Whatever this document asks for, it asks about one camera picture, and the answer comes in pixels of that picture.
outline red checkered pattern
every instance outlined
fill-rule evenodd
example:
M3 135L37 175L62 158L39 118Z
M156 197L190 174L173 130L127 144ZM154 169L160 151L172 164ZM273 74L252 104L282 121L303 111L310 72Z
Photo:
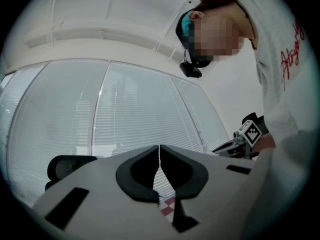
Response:
M160 203L159 205L162 214L168 219L170 223L172 223L174 220L175 202L176 198L171 197L168 200Z

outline white ceiling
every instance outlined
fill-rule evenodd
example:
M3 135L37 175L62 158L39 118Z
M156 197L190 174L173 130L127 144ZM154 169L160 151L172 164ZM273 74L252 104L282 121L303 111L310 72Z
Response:
M11 52L62 40L121 41L157 51L177 61L183 47L175 29L180 16L200 0L33 0L11 31Z

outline ear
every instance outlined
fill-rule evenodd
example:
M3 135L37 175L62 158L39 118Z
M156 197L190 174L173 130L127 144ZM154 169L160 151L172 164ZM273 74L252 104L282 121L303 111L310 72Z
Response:
M202 18L205 18L206 15L201 12L201 11L193 11L189 14L189 20L194 22L195 20L199 20L199 19L202 19Z

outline window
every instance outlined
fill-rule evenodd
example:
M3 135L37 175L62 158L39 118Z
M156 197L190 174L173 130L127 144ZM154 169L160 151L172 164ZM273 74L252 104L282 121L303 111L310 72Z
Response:
M107 67L107 61L52 61L21 99L8 141L8 179L13 193L28 205L45 192L54 157L90 154Z
M160 144L202 151L195 125L170 76L112 62L97 105L93 155L109 157Z
M19 69L16 73L6 76L1 83L5 89L0 95L0 166L6 181L8 180L7 141L12 119L21 97L45 65L46 63Z
M203 145L212 151L229 141L227 132L211 102L198 86L172 76L194 121Z

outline glass window pane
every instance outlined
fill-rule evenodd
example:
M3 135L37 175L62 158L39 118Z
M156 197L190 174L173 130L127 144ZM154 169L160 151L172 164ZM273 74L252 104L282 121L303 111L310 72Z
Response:
M190 112L203 145L212 151L228 142L227 132L204 91L198 85L180 78L172 76L172 80Z
M93 155L103 157L160 144L202 150L169 75L113 62L97 105L93 144Z
M108 62L50 62L24 95L8 142L8 179L32 206L45 192L49 162L59 155L88 155L92 122Z
M21 97L45 64L46 63L39 64L34 67L24 67L19 69L16 73L5 77L12 77L11 81L7 82L7 85L0 96L0 163L2 175L6 181L8 180L7 142L12 119Z
M0 89L3 90L15 73L6 75L0 83Z

